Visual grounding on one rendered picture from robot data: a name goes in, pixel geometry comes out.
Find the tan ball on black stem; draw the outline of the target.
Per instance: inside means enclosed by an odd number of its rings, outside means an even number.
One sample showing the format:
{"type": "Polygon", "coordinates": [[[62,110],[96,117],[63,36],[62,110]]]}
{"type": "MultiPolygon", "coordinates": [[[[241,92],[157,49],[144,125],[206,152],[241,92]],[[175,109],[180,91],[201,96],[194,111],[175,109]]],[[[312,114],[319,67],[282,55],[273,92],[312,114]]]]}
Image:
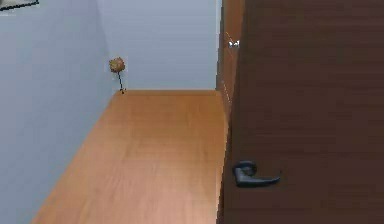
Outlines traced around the tan ball on black stem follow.
{"type": "Polygon", "coordinates": [[[119,80],[120,92],[124,93],[124,87],[122,82],[122,77],[120,73],[125,70],[125,63],[121,57],[111,59],[109,61],[109,69],[112,73],[116,74],[119,80]]]}

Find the dark brown room door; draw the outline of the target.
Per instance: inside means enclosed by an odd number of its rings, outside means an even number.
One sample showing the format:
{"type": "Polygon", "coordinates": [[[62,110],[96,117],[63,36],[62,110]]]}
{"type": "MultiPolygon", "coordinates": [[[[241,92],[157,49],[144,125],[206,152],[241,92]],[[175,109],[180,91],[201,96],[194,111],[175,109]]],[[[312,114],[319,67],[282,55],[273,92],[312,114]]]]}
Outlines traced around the dark brown room door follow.
{"type": "Polygon", "coordinates": [[[220,224],[384,224],[384,0],[245,0],[228,140],[220,224]]]}

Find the black framed wall picture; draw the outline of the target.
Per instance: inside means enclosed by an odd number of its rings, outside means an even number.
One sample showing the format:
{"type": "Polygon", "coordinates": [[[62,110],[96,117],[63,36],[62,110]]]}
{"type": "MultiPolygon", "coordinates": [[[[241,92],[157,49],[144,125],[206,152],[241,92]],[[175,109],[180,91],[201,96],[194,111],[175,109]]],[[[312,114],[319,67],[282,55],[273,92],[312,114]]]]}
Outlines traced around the black framed wall picture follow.
{"type": "Polygon", "coordinates": [[[0,0],[0,11],[37,5],[39,0],[0,0]]]}

